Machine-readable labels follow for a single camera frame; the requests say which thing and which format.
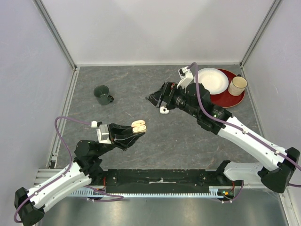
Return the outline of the beige earbud charging case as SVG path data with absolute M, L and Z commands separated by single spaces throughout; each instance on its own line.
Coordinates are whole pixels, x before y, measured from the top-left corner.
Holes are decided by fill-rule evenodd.
M 132 122 L 131 127 L 133 133 L 145 132 L 147 130 L 146 122 L 144 120 Z

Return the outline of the white earbud charging case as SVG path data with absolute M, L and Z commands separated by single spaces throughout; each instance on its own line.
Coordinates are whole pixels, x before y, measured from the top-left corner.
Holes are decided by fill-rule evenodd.
M 168 114 L 169 110 L 165 106 L 161 106 L 160 109 L 159 109 L 159 112 L 161 114 Z

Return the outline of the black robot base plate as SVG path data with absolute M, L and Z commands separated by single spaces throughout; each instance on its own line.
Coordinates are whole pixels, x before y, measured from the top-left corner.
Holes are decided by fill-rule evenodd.
M 111 194 L 208 193 L 210 186 L 235 187 L 242 181 L 205 169 L 108 169 L 92 186 L 105 186 Z

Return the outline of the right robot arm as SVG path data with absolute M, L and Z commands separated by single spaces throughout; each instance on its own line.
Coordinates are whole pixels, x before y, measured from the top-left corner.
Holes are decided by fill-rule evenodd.
M 181 88 L 177 83 L 165 82 L 146 100 L 156 108 L 165 103 L 168 110 L 178 108 L 188 113 L 201 128 L 231 141 L 257 160 L 255 163 L 223 161 L 215 174 L 218 184 L 224 186 L 230 181 L 243 180 L 261 183 L 277 193 L 283 193 L 289 185 L 300 152 L 293 147 L 277 146 L 253 132 L 228 110 L 212 103 L 209 91 L 202 84 Z

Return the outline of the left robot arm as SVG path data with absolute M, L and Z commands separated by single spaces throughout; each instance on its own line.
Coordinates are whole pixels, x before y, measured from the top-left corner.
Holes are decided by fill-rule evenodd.
M 90 184 L 99 185 L 104 177 L 100 156 L 114 148 L 127 150 L 146 131 L 144 120 L 134 121 L 130 126 L 92 121 L 88 126 L 96 129 L 97 141 L 79 141 L 74 152 L 76 157 L 70 158 L 63 170 L 37 186 L 21 187 L 15 192 L 16 223 L 32 226 L 72 192 Z

